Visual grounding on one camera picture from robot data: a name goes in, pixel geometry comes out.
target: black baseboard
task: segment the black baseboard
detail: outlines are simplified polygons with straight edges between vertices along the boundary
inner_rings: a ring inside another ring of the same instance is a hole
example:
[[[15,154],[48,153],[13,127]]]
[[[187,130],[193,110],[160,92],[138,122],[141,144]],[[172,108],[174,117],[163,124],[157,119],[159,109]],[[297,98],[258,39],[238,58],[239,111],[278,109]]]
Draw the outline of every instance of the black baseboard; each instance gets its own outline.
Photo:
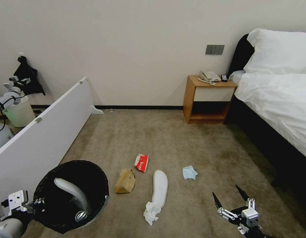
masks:
[[[32,108],[46,109],[50,105],[31,105]],[[117,106],[95,105],[97,109],[138,109],[138,110],[183,110],[183,106]]]
[[[31,105],[31,108],[46,109],[50,105]]]

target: black headboard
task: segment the black headboard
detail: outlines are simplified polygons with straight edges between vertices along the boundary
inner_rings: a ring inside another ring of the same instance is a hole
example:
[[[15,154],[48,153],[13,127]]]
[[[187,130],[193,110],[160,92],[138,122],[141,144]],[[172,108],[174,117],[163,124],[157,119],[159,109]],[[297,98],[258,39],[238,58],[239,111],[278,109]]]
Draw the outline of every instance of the black headboard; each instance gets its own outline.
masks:
[[[228,77],[234,71],[243,70],[254,53],[254,48],[250,42],[248,42],[247,37],[248,34],[244,35],[237,44],[229,67]]]

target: white pillow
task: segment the white pillow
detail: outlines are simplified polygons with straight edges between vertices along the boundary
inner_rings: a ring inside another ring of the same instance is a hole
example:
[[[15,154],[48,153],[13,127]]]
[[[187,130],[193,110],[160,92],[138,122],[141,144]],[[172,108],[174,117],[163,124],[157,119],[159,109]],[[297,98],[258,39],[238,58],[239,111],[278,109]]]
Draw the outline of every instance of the white pillow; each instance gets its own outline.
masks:
[[[255,29],[247,40],[254,47],[247,73],[306,74],[306,32]]]

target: wall switch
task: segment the wall switch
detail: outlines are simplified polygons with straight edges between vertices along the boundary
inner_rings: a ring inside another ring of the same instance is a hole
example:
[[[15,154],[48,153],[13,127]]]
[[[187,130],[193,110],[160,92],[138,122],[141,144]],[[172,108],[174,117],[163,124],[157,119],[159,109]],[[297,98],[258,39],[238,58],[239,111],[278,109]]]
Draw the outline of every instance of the wall switch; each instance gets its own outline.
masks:
[[[207,45],[207,55],[222,55],[224,45]]]

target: nightstand drawer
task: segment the nightstand drawer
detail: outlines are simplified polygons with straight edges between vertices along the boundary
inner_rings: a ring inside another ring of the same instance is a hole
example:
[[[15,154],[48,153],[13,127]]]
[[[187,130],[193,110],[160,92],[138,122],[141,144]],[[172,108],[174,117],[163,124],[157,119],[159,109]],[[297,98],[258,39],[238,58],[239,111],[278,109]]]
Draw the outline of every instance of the nightstand drawer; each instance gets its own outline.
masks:
[[[197,87],[194,101],[230,101],[234,90],[232,87]]]

